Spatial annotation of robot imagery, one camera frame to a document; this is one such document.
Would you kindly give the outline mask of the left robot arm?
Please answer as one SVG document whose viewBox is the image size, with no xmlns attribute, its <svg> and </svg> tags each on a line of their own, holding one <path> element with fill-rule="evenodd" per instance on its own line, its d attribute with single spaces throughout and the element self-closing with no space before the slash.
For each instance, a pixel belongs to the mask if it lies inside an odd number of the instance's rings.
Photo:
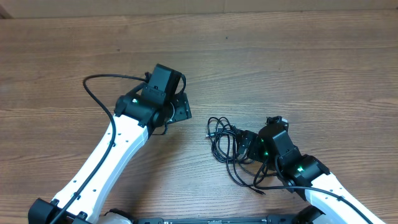
<svg viewBox="0 0 398 224">
<path fill-rule="evenodd" d="M 134 223 L 127 212 L 103 205 L 119 176 L 135 153 L 154 135 L 192 117 L 187 94 L 177 87 L 185 75 L 157 64 L 140 84 L 121 95 L 108 115 L 110 124 L 89 158 L 72 180 L 50 202 L 38 198 L 28 211 L 29 223 Z"/>
</svg>

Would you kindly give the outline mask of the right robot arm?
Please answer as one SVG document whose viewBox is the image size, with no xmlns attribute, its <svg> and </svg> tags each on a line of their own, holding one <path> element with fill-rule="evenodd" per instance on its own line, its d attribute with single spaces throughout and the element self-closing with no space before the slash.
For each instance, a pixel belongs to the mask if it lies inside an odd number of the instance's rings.
<svg viewBox="0 0 398 224">
<path fill-rule="evenodd" d="M 382 223 L 382 220 L 352 196 L 336 176 L 316 157 L 302 154 L 289 136 L 289 123 L 268 117 L 258 132 L 231 128 L 236 154 L 260 162 L 251 187 L 260 193 L 270 190 L 260 183 L 275 176 L 279 189 L 298 194 L 310 205 L 294 218 L 294 223 Z"/>
</svg>

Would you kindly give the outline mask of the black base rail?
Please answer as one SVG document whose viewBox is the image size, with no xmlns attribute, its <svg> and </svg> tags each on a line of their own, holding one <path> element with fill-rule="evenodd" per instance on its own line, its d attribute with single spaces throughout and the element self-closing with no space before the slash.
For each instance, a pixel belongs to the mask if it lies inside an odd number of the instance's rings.
<svg viewBox="0 0 398 224">
<path fill-rule="evenodd" d="M 241 218 L 136 218 L 133 224 L 291 224 L 295 215 L 267 215 Z"/>
</svg>

